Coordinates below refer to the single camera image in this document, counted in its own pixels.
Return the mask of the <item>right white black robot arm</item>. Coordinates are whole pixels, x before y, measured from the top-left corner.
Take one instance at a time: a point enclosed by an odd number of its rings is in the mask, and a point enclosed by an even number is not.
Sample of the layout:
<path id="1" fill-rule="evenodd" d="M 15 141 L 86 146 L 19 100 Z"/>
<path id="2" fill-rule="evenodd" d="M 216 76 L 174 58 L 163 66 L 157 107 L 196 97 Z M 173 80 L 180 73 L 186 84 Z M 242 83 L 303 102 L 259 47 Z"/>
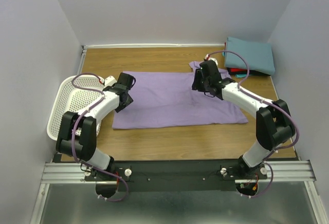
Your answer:
<path id="1" fill-rule="evenodd" d="M 192 89 L 231 102 L 255 118 L 256 142 L 237 160 L 231 170 L 234 175 L 249 178 L 263 161 L 276 150 L 287 148 L 283 144 L 297 136 L 285 101 L 262 98 L 231 78 L 223 79 L 213 60 L 200 63 L 195 70 Z"/>

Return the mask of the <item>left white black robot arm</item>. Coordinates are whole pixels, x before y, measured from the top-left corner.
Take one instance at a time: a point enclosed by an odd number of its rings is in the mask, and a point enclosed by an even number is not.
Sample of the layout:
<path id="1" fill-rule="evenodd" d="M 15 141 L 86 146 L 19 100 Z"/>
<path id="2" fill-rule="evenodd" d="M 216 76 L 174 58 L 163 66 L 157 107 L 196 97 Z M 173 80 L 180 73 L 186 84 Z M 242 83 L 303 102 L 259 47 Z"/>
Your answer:
<path id="1" fill-rule="evenodd" d="M 77 85 L 76 81 L 82 76 L 94 77 L 102 89 Z M 93 167 L 102 180 L 111 179 L 115 172 L 115 160 L 97 148 L 97 125 L 112 111 L 118 113 L 133 103 L 129 91 L 135 83 L 135 77 L 123 72 L 117 80 L 111 76 L 103 79 L 93 73 L 73 77 L 71 84 L 75 89 L 95 92 L 99 96 L 79 111 L 63 114 L 56 142 L 57 152 L 72 156 L 77 163 Z"/>

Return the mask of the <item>purple t shirt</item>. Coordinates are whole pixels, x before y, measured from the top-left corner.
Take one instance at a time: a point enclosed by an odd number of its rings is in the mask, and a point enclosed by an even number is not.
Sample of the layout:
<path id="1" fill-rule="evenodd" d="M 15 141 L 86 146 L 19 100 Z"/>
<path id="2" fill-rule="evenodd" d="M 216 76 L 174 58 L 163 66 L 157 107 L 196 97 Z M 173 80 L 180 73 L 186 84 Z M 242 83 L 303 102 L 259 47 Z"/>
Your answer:
<path id="1" fill-rule="evenodd" d="M 191 72 L 137 72 L 129 91 L 133 99 L 114 115 L 113 129 L 144 129 L 208 124 L 245 124 L 248 119 L 237 105 L 192 90 L 199 62 Z"/>

